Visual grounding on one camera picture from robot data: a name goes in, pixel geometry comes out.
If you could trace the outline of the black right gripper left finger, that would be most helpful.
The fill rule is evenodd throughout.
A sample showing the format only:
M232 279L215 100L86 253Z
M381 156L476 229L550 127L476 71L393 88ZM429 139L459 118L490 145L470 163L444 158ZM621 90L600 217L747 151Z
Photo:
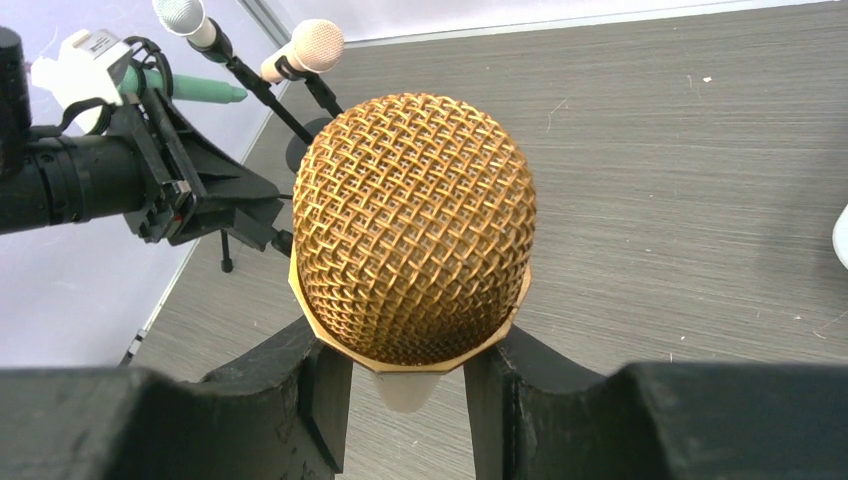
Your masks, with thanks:
M199 382L136 367L5 370L5 479L331 479L352 362L299 319Z

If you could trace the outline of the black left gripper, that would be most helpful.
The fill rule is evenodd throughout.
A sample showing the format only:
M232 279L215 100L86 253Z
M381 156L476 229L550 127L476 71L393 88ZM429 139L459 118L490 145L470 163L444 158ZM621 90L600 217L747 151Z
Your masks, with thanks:
M129 188L124 220L144 242L177 246L224 231L264 251L277 237L270 223L245 213L280 211L276 185L200 134L161 91L115 107L109 142Z

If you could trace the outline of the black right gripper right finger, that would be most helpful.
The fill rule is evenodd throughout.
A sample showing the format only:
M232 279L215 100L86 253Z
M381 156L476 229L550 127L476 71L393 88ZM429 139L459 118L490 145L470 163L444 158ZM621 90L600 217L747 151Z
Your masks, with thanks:
M521 329L464 367L480 479L843 479L847 370L637 362L604 376Z

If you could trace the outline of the green microphone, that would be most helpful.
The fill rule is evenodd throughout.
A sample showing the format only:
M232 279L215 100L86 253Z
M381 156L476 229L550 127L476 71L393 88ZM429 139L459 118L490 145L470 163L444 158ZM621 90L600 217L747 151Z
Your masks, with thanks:
M165 91L165 77L157 70L130 67L117 89L122 94L141 95L146 89ZM248 92L227 82L186 75L171 76L173 95L176 100L192 102L231 104L244 101Z

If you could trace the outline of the black shock mount stand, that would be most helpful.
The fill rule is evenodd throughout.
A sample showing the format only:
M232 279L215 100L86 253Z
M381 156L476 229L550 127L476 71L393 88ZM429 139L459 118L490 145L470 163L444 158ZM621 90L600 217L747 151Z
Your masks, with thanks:
M331 120L342 113L342 108L333 90L318 73L307 70L305 66L295 65L293 53L283 54L275 62L275 67L286 80L303 83L316 105L311 112L309 120L297 124L301 133L296 133L294 128L291 127L293 136L285 150L285 162L289 170L296 174L314 137Z

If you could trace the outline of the pink microphone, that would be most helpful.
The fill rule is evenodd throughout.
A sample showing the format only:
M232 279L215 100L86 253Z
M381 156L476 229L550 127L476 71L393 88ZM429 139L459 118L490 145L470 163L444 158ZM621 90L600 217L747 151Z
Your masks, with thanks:
M304 20L291 32L291 40L261 63L259 75L277 84L328 72L340 61L344 45L342 30L334 22Z

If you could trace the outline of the gold microphone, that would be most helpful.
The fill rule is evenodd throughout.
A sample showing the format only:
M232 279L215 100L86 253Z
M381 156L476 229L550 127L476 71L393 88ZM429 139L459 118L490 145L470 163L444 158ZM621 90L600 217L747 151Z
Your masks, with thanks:
M326 125L293 191L289 283L313 333L412 413L503 339L532 280L537 195L490 114L401 93Z

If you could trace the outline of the white microphone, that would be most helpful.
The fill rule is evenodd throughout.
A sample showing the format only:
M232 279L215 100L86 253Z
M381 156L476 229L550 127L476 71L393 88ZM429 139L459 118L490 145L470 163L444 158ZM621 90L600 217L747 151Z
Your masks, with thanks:
M225 64L233 58L231 41L207 15L201 0L153 0L152 6L169 33L185 39L206 59Z

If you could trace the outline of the black stand with clip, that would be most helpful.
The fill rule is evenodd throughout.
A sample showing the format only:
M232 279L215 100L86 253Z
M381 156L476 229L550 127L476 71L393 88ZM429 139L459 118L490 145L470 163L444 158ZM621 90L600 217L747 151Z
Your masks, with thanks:
M293 240L294 238L290 231L279 230L271 240L271 246L284 256L290 258L293 249Z

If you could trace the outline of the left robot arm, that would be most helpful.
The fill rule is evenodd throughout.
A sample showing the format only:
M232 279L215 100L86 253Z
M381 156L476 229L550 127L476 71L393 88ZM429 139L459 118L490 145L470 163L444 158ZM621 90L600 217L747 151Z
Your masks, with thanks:
M283 254L284 195L201 135L173 104L173 76L144 37L81 32L64 62L27 65L1 31L1 230L121 215L148 243L207 234Z

